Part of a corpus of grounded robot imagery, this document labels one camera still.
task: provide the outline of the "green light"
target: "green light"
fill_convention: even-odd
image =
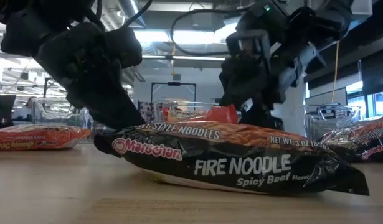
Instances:
[[[265,5],[263,8],[266,9],[266,11],[270,10],[270,6],[269,5]]]

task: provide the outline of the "fire noodle package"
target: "fire noodle package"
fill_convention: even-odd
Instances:
[[[383,162],[383,118],[331,131],[321,142],[349,162]]]
[[[2,128],[0,129],[0,151],[69,149],[89,134],[89,130],[49,124],[30,124]]]
[[[284,131],[205,121],[146,124],[97,135],[95,145],[157,182],[277,195],[369,195],[363,173],[325,145]]]

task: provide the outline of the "ceiling beam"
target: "ceiling beam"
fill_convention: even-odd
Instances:
[[[345,55],[343,58],[341,58],[338,62],[338,69],[345,67],[346,65],[356,63],[360,59],[364,59],[372,54],[375,54],[383,49],[383,38],[374,41],[373,43],[361,47],[359,50],[355,50],[347,55]],[[305,76],[305,82],[312,81],[316,78],[322,77],[323,75],[331,75],[334,73],[335,68],[335,62],[332,62],[327,65],[327,67],[318,70],[317,72],[314,72],[312,74],[309,74]]]

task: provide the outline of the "fluorescent light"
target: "fluorescent light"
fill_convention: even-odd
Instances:
[[[164,60],[166,57],[164,55],[142,55],[143,59],[161,59]]]
[[[167,42],[169,36],[165,31],[158,30],[136,30],[135,35],[140,42]]]
[[[191,2],[153,2],[148,8],[149,11],[172,11],[188,12],[195,9],[212,9],[212,3],[191,3]]]
[[[213,32],[188,30],[174,31],[173,39],[178,44],[211,44],[215,42]]]
[[[222,57],[194,57],[194,56],[176,56],[176,55],[143,55],[143,59],[160,60],[205,60],[214,62],[223,62]]]
[[[214,34],[215,39],[220,42],[222,39],[225,39],[230,34],[235,33],[235,27],[236,26],[237,26],[237,23],[234,22],[232,24],[226,25],[226,26],[218,29]]]
[[[363,81],[358,81],[356,83],[353,83],[352,85],[348,85],[346,87],[346,91],[361,91],[363,89]]]
[[[205,60],[223,62],[225,58],[222,57],[193,57],[193,56],[173,56],[174,60]]]
[[[8,68],[8,69],[5,69],[4,71],[9,71],[9,72],[26,72],[27,70],[20,69],[20,68]]]
[[[42,94],[17,94],[17,93],[0,93],[0,95],[2,96],[6,96],[6,95],[16,95],[16,96],[26,96],[26,97],[30,97],[30,96],[34,96],[34,97],[43,97]],[[65,97],[65,95],[46,95],[46,97],[55,97],[55,98],[62,98],[62,97]]]

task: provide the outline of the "yellow cable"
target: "yellow cable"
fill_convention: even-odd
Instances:
[[[332,99],[331,99],[331,102],[332,102],[332,103],[334,103],[336,78],[337,78],[337,76],[338,76],[338,56],[339,56],[339,41],[336,43],[335,77],[334,77],[334,86],[333,86],[333,97],[332,97]]]
[[[174,53],[176,52],[176,47],[173,45],[173,52],[172,52],[172,55],[174,55]],[[176,72],[174,72],[174,60],[172,60],[172,75],[175,75]]]

